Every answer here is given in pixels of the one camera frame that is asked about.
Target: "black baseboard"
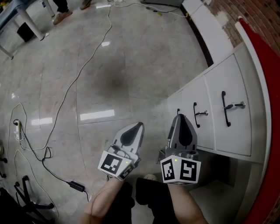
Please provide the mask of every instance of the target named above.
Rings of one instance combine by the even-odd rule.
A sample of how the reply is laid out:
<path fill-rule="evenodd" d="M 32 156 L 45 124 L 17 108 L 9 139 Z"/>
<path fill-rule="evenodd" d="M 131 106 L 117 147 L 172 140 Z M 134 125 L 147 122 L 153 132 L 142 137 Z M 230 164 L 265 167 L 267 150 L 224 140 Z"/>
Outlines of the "black baseboard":
<path fill-rule="evenodd" d="M 180 6 L 180 9 L 181 9 L 182 13 L 184 15 L 186 15 L 187 11 L 186 11 L 186 9 L 182 5 Z M 191 19 L 191 17 L 188 16 L 188 17 L 186 17 L 186 19 L 187 19 L 190 27 L 192 28 L 192 31 L 194 32 L 194 34 L 196 36 L 196 39 L 198 40 L 198 43 L 199 43 L 199 45 L 200 45 L 200 47 L 202 49 L 202 52 L 204 54 L 204 57 L 206 59 L 208 67 L 210 67 L 211 65 L 214 64 L 213 59 L 212 59 L 212 57 L 210 55 L 210 52 L 209 52 L 209 50 L 208 50 L 208 48 L 207 48 L 207 46 L 206 46 L 206 44 L 205 44 L 201 34 L 200 34 L 200 32 L 198 31 L 196 25 L 194 24 L 193 20 Z"/>

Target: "blue table top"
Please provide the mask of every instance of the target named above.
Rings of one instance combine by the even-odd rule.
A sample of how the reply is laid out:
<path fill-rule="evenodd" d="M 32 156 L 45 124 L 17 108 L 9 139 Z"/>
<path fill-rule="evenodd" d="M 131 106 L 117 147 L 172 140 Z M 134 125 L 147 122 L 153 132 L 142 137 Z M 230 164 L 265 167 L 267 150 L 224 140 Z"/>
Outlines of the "blue table top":
<path fill-rule="evenodd" d="M 36 0 L 12 0 L 8 8 L 0 13 L 0 30 L 18 13 L 17 9 L 26 9 Z"/>

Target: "black trash bin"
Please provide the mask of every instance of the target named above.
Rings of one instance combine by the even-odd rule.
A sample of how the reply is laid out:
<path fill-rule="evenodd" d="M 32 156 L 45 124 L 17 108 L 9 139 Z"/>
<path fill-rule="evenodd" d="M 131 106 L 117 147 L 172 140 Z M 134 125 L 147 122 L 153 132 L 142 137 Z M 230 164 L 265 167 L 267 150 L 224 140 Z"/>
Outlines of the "black trash bin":
<path fill-rule="evenodd" d="M 24 42 L 29 41 L 34 36 L 33 31 L 26 23 L 21 25 L 21 27 L 17 30 L 17 34 L 24 40 Z"/>

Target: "red surface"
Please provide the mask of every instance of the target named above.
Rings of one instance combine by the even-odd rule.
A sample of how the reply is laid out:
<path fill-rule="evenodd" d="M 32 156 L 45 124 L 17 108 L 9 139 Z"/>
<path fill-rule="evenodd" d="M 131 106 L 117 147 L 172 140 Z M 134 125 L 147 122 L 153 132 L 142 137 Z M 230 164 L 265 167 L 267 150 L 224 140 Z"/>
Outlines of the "red surface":
<path fill-rule="evenodd" d="M 271 107 L 272 136 L 266 175 L 258 197 L 243 221 L 243 224 L 262 224 L 280 194 L 280 144 L 277 140 L 277 137 L 280 138 L 280 58 L 243 19 L 240 19 L 240 23 L 249 36 L 262 65 Z"/>

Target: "brown shoe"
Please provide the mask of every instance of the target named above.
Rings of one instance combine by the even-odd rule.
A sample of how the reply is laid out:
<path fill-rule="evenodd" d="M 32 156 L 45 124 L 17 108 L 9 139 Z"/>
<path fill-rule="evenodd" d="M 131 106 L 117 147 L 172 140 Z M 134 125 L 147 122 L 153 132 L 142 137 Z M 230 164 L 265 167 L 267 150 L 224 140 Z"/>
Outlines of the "brown shoe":
<path fill-rule="evenodd" d="M 80 6 L 80 9 L 84 10 L 84 9 L 90 7 L 90 5 L 91 5 L 91 0 L 83 0 L 83 3 Z"/>
<path fill-rule="evenodd" d="M 56 18 L 53 20 L 53 24 L 57 25 L 59 24 L 63 19 L 65 19 L 66 17 L 72 15 L 73 12 L 71 12 L 70 10 L 68 10 L 68 12 L 64 12 L 64 13 L 58 13 Z"/>

